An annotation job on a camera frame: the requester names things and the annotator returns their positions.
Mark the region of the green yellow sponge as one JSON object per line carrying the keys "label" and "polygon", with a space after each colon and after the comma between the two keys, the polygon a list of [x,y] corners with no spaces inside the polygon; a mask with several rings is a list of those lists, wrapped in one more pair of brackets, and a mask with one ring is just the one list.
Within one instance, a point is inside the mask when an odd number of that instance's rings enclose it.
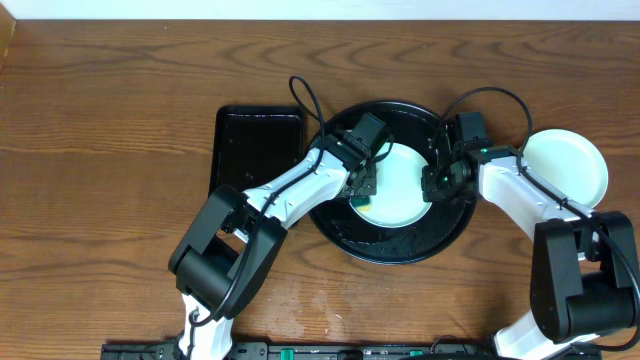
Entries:
{"label": "green yellow sponge", "polygon": [[371,209],[371,198],[369,196],[352,197],[350,204],[355,210],[366,212]]}

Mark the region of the light blue plate top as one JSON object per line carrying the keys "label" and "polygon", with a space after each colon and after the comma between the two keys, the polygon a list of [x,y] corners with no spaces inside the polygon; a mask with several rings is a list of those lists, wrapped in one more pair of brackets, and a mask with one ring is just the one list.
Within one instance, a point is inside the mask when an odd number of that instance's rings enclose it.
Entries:
{"label": "light blue plate top", "polygon": [[355,213],[366,222],[385,228],[400,228],[422,218],[432,203],[422,197],[422,169],[428,164],[416,150],[387,142],[378,152],[388,155],[376,164],[377,194],[371,198],[371,209]]}

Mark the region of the light green plate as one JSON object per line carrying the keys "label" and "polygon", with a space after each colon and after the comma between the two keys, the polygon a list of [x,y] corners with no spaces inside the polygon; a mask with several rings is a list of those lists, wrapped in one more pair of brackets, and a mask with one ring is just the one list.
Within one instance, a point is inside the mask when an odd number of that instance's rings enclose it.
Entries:
{"label": "light green plate", "polygon": [[529,139],[524,160],[542,178],[574,201],[594,208],[609,182],[604,157],[587,138],[564,129],[537,132]]}

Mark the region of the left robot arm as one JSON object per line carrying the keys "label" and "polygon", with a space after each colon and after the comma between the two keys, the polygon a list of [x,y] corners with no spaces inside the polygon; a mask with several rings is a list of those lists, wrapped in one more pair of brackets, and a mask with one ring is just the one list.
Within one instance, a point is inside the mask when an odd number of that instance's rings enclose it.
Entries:
{"label": "left robot arm", "polygon": [[373,169],[384,139],[331,135],[264,185],[217,188],[171,255],[185,304],[178,348],[188,359],[222,359],[234,318],[264,283],[289,228],[319,204],[346,194]]}

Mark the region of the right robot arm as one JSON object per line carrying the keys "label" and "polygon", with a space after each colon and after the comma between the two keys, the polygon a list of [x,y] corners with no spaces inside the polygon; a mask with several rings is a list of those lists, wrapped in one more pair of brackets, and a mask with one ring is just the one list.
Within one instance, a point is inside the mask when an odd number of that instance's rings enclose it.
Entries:
{"label": "right robot arm", "polygon": [[512,147],[469,150],[427,165],[427,202],[482,198],[533,242],[529,312],[493,337],[497,356],[557,359],[574,349],[621,352],[597,338],[639,327],[639,264],[634,230],[618,212],[599,213],[528,169]]}

